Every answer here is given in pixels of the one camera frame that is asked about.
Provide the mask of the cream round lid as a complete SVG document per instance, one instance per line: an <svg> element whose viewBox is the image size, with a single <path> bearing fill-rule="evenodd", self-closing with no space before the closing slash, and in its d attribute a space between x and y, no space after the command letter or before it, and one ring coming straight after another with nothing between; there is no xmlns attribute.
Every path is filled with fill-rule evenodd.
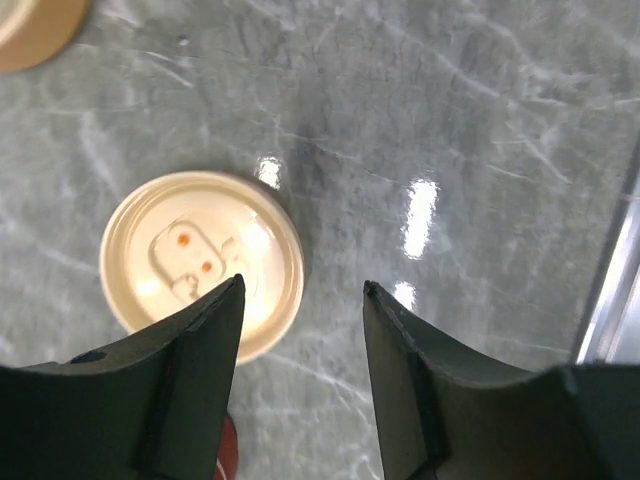
<svg viewBox="0 0 640 480"><path fill-rule="evenodd" d="M284 337L305 280L299 235L279 203L254 183L204 171L161 176L132 192L104 230L99 269L107 303L130 334L241 275L240 364Z"/></svg>

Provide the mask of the cream round container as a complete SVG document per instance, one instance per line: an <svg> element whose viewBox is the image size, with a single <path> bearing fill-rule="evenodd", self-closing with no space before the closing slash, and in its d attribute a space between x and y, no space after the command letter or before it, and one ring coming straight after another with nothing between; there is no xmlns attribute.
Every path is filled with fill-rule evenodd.
<svg viewBox="0 0 640 480"><path fill-rule="evenodd" d="M91 2L86 0L8 0L1 2L1 72L47 61L80 29Z"/></svg>

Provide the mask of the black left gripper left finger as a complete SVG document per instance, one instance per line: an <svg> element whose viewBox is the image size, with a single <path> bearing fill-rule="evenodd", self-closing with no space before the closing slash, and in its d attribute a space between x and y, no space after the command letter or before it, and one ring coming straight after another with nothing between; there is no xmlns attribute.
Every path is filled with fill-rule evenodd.
<svg viewBox="0 0 640 480"><path fill-rule="evenodd" d="M210 479L243 324L233 276L66 363L1 371L5 479Z"/></svg>

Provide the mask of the red round lid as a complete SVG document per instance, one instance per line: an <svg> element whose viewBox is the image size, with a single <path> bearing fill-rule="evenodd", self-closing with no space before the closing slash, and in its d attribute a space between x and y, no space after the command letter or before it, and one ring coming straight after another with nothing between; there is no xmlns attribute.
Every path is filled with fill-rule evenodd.
<svg viewBox="0 0 640 480"><path fill-rule="evenodd" d="M239 466L237 431L230 415L224 420L214 480L235 480Z"/></svg>

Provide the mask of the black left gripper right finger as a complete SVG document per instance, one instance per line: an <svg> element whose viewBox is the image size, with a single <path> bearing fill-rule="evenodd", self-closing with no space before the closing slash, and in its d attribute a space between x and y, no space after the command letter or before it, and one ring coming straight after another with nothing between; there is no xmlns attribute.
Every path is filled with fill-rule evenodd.
<svg viewBox="0 0 640 480"><path fill-rule="evenodd" d="M428 324L376 282L363 324L388 479L635 479L639 369L529 372Z"/></svg>

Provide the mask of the aluminium frame rail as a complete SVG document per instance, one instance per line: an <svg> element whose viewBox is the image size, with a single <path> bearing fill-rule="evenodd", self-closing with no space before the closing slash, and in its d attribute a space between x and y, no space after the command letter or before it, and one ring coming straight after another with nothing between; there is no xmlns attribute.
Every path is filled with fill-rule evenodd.
<svg viewBox="0 0 640 480"><path fill-rule="evenodd" d="M639 362L639 148L613 212L571 355L575 363Z"/></svg>

